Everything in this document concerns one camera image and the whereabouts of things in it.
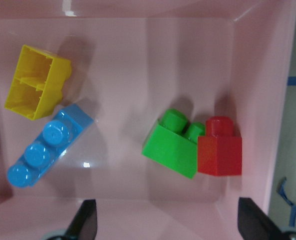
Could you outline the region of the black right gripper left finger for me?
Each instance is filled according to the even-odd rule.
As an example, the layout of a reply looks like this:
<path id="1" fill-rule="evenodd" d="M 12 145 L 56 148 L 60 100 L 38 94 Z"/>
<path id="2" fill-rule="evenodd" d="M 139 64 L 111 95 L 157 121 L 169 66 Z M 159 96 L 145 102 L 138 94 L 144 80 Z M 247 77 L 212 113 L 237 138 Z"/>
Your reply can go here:
<path id="1" fill-rule="evenodd" d="M 98 231 L 95 199 L 84 200 L 64 233 L 65 240 L 94 240 Z"/>

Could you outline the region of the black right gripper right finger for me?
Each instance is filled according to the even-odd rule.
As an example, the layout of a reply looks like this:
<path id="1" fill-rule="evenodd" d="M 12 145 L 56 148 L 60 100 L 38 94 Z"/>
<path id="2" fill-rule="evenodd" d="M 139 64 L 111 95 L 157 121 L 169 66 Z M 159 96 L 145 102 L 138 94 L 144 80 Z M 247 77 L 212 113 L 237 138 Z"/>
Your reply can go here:
<path id="1" fill-rule="evenodd" d="M 281 230 L 249 197 L 240 197 L 238 231 L 244 240 L 283 240 Z"/>

